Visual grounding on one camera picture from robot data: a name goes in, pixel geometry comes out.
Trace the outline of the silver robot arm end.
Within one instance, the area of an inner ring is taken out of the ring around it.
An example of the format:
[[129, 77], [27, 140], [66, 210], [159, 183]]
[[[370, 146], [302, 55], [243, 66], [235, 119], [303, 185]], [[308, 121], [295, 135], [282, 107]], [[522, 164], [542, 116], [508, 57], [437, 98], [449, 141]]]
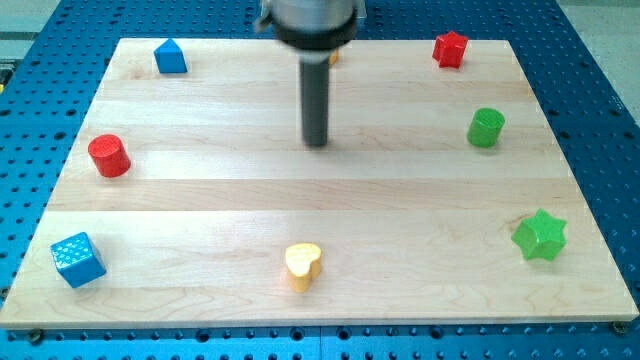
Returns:
[[300, 61], [315, 64], [353, 40], [365, 18], [364, 0], [264, 0], [254, 31], [272, 29]]

